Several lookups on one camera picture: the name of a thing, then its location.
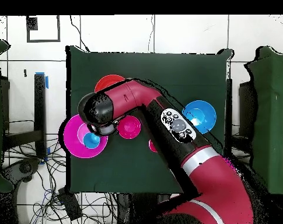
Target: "white tile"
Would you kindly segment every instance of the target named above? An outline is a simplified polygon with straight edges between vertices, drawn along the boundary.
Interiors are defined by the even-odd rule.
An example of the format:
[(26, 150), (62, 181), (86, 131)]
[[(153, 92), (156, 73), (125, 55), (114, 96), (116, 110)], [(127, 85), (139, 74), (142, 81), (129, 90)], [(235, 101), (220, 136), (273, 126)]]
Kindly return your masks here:
[[(10, 121), (34, 120), (34, 74), (44, 72), (48, 77), (46, 89), (46, 132), (58, 133), (65, 120), (65, 62), (9, 61)], [(11, 132), (33, 130), (32, 122), (11, 124)]]
[[(65, 158), (56, 158), (58, 162), (65, 162)], [(56, 182), (56, 193), (58, 193), (58, 190), (60, 188), (63, 188), (66, 185), (66, 170), (64, 166), (61, 166), (60, 164), (55, 164), (54, 160), (49, 160), (49, 170), (50, 173), (55, 178)], [(43, 186), (46, 190), (50, 190), (50, 174), (47, 169), (46, 164), (40, 164), (38, 172), (40, 173), (41, 177), (43, 178)], [(21, 183), (18, 191), (18, 204), (34, 204), (34, 203), (42, 203), (44, 200), (45, 190), (42, 186), (42, 181), (38, 173), (35, 173), (33, 175), (33, 178), (28, 183)]]
[[(117, 207), (113, 208), (117, 217)], [(117, 219), (113, 217), (107, 206), (83, 206), (82, 224), (116, 224)]]
[(232, 79), (232, 123), (234, 125), (239, 125), (239, 88), (241, 83), (248, 82), (250, 80), (250, 75), (243, 63), (231, 63), (230, 76)]
[(93, 52), (147, 53), (152, 15), (81, 16), (82, 41)]
[[(112, 198), (112, 204), (116, 205), (115, 200)], [(82, 205), (103, 205), (104, 203), (111, 204), (108, 193), (96, 193), (96, 192), (83, 192), (82, 193)]]
[[(6, 16), (0, 16), (0, 40), (6, 40)], [(0, 60), (6, 60), (6, 52), (0, 55)]]
[(6, 61), (0, 61), (0, 73), (2, 76), (8, 75), (8, 68), (7, 68), (7, 62)]
[[(60, 218), (66, 217), (66, 219), (62, 219), (62, 224), (71, 224), (69, 217), (63, 207), (57, 207), (58, 209), (55, 210), (56, 213)], [(18, 205), (18, 217), (19, 217), (19, 224), (42, 224), (42, 213), (41, 207), (38, 205)], [(44, 215), (43, 224), (61, 224), (59, 221), (58, 216), (53, 212), (53, 210), (48, 207), (47, 214)], [(77, 220), (73, 220), (72, 224), (81, 224), (81, 218)]]
[(170, 198), (175, 198), (175, 197), (178, 197), (179, 195), (181, 195), (181, 194), (174, 193), (174, 194), (172, 194), (172, 195), (170, 196)]
[(260, 46), (283, 53), (283, 15), (229, 15), (232, 61), (254, 60)]
[(216, 54), (227, 37), (227, 15), (156, 15), (156, 53)]
[[(49, 38), (49, 31), (46, 31), (47, 29), (43, 26), (48, 25), (51, 29), (55, 25), (57, 27), (53, 21), (45, 23), (47, 19), (53, 19), (53, 16), (48, 17), (37, 16), (38, 27), (41, 26), (42, 30), (36, 31), (39, 33), (36, 36), (40, 39), (43, 33), (44, 39)], [(73, 24), (79, 28), (79, 16), (72, 16), (72, 20)], [(27, 43), (26, 17), (8, 16), (8, 43), (11, 45), (8, 52), (9, 60), (65, 60), (65, 46), (80, 45), (79, 33), (71, 25), (69, 16), (60, 16), (60, 38), (60, 42)]]

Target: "blue bowl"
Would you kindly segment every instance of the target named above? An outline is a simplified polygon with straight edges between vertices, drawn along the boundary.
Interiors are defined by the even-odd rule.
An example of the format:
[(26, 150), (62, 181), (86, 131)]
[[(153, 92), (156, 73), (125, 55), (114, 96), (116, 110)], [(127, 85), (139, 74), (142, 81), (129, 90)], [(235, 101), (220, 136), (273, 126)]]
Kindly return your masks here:
[(200, 133), (212, 130), (216, 123), (216, 111), (211, 104), (203, 100), (192, 101), (182, 111)]

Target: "small pink bowl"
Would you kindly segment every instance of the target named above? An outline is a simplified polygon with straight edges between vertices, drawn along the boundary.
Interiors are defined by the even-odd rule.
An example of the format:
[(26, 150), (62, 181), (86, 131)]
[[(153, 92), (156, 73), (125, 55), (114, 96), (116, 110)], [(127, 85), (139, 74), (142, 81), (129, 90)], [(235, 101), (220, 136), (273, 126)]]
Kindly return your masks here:
[(140, 133), (141, 123), (136, 117), (128, 115), (120, 120), (117, 130), (122, 138), (133, 139)]
[(153, 143), (152, 143), (151, 140), (148, 141), (148, 147), (149, 147), (149, 149), (150, 149), (152, 152), (155, 152), (155, 153), (158, 152), (158, 151), (156, 150), (155, 146), (153, 145)]

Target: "pink bowl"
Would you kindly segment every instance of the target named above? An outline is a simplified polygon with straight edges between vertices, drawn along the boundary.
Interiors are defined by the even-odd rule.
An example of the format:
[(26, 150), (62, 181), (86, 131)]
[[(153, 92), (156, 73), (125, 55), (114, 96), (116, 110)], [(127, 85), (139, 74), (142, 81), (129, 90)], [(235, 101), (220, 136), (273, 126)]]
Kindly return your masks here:
[(155, 146), (153, 145), (153, 143), (152, 143), (151, 140), (148, 141), (148, 147), (149, 147), (149, 149), (150, 149), (152, 152), (155, 152), (155, 153), (158, 152), (158, 151), (156, 150)]
[(100, 154), (107, 145), (108, 137), (100, 137), (97, 148), (89, 149), (83, 144), (83, 137), (88, 133), (87, 126), (79, 114), (73, 116), (64, 128), (64, 144), (69, 152), (78, 158), (92, 158)]
[(117, 130), (121, 137), (133, 139), (140, 133), (141, 123), (136, 117), (128, 115), (120, 121)]

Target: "floor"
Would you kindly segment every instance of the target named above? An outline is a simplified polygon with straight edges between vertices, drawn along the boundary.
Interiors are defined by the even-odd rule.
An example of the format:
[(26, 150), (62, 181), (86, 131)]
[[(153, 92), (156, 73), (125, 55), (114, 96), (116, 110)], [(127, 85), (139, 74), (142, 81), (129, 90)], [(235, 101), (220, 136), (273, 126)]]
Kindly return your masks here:
[[(233, 49), (235, 54), (230, 74), (233, 80), (234, 125), (239, 124), (239, 84), (250, 80), (244, 64), (254, 59), (259, 46), (272, 46), (283, 53), (283, 15), (115, 15), (71, 16), (71, 19), (73, 25), (81, 31), (82, 41), (90, 51), (95, 52), (215, 54), (223, 48)], [(39, 29), (30, 31), (31, 39), (57, 39), (56, 16), (37, 16), (37, 20)], [(65, 46), (85, 49), (73, 25), (70, 16), (60, 16), (60, 42), (27, 43), (26, 17), (0, 16), (0, 39), (11, 45), (0, 56), (1, 74), (8, 76), (11, 82), (10, 121), (34, 119), (33, 77), (36, 72), (44, 72), (48, 76), (46, 117), (51, 152), (54, 152), (58, 129), (65, 119)], [(10, 124), (11, 133), (28, 130), (33, 130), (30, 121)], [(233, 126), (233, 134), (237, 132), (238, 127)], [(5, 154), (4, 166), (18, 160), (18, 151), (10, 150)], [(30, 153), (32, 149), (24, 148), (23, 151)], [(65, 153), (60, 149), (54, 156), (48, 162), (51, 167), (57, 168), (57, 161), (64, 163)], [(42, 224), (40, 218), (35, 219), (39, 214), (39, 204), (45, 205), (48, 200), (49, 195), (45, 196), (44, 188), (50, 189), (50, 179), (46, 164), (39, 166), (40, 176), (35, 174), (31, 182), (22, 183), (19, 188), (20, 224)], [(57, 189), (65, 185), (64, 172), (65, 167), (59, 166), (53, 174)], [(48, 220), (44, 220), (43, 224), (97, 224), (94, 218), (101, 223), (111, 224), (111, 214), (106, 218), (99, 217), (110, 213), (107, 204), (104, 204), (104, 194), (81, 193), (77, 196), (85, 214), (82, 219), (71, 222), (66, 218), (60, 222), (53, 212), (48, 212)], [(58, 212), (60, 217), (66, 216), (65, 211)]]

